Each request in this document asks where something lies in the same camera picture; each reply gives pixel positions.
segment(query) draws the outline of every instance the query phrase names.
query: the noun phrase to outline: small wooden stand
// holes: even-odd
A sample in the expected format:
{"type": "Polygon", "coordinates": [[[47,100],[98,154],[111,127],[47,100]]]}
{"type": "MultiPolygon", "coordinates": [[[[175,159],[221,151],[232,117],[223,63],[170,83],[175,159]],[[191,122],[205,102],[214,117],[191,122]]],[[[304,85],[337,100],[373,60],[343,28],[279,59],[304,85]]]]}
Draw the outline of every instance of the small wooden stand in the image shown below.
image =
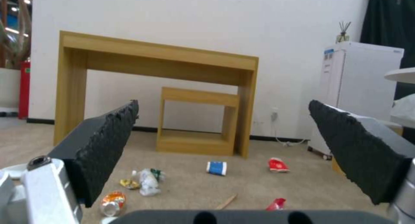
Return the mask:
{"type": "Polygon", "coordinates": [[[231,156],[234,152],[239,96],[215,92],[163,87],[161,92],[157,151],[231,156]],[[222,133],[163,129],[166,100],[225,106],[222,133]]]}

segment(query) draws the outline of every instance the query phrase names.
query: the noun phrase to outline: red wrapper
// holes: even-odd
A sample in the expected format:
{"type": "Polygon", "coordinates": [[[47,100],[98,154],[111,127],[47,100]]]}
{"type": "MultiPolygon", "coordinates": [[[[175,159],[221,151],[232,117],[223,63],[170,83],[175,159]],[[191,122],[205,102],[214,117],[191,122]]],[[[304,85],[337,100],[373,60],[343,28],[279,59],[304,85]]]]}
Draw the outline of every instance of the red wrapper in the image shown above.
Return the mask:
{"type": "Polygon", "coordinates": [[[277,198],[267,207],[266,210],[267,211],[281,210],[284,208],[285,201],[286,200],[284,198],[277,198]]]}
{"type": "Polygon", "coordinates": [[[289,172],[288,166],[279,158],[270,158],[268,161],[269,170],[273,172],[289,172]]]}

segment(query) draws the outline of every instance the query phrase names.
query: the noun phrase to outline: power cord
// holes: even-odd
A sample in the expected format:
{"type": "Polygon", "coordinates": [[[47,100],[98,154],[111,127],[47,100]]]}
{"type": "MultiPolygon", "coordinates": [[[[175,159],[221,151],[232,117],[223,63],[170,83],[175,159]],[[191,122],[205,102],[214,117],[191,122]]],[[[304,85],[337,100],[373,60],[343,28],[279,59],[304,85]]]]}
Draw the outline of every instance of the power cord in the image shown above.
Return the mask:
{"type": "Polygon", "coordinates": [[[275,137],[275,139],[278,141],[278,143],[282,144],[284,147],[296,146],[296,145],[299,145],[299,144],[303,143],[304,141],[306,141],[305,139],[302,139],[302,140],[301,140],[301,141],[299,141],[299,142],[280,141],[280,140],[278,139],[278,137],[277,137],[277,127],[276,127],[277,120],[278,120],[278,115],[277,115],[276,113],[273,113],[273,114],[271,115],[271,119],[272,119],[272,125],[271,125],[271,127],[272,127],[272,128],[273,128],[273,130],[274,130],[274,137],[275,137]]]}

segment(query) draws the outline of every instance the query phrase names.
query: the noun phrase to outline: white wall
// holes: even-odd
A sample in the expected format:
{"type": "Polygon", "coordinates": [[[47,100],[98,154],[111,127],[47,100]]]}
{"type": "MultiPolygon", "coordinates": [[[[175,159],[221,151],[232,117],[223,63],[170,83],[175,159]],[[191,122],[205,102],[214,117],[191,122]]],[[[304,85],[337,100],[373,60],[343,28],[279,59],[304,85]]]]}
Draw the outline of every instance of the white wall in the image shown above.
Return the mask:
{"type": "MultiPolygon", "coordinates": [[[[34,0],[30,118],[54,119],[58,32],[186,46],[260,58],[252,134],[310,138],[308,102],[315,96],[323,49],[338,22],[351,21],[358,41],[368,0],[34,0]]],[[[86,117],[138,99],[138,125],[157,126],[160,88],[200,88],[196,82],[88,72],[86,117]]],[[[236,88],[202,83],[204,90],[236,88]]],[[[166,127],[220,131],[220,107],[169,103],[166,127]]]]}

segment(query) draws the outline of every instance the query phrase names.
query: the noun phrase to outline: wooden stick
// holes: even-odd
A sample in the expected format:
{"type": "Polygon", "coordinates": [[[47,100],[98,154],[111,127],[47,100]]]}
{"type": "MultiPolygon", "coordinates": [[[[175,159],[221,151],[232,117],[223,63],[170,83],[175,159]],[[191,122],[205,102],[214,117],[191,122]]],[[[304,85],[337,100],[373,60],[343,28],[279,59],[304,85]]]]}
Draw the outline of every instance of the wooden stick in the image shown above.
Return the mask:
{"type": "Polygon", "coordinates": [[[231,196],[230,198],[228,198],[224,203],[220,204],[218,207],[216,207],[216,209],[224,209],[226,208],[231,202],[233,202],[233,200],[238,196],[238,194],[236,193],[235,195],[231,196]]]}

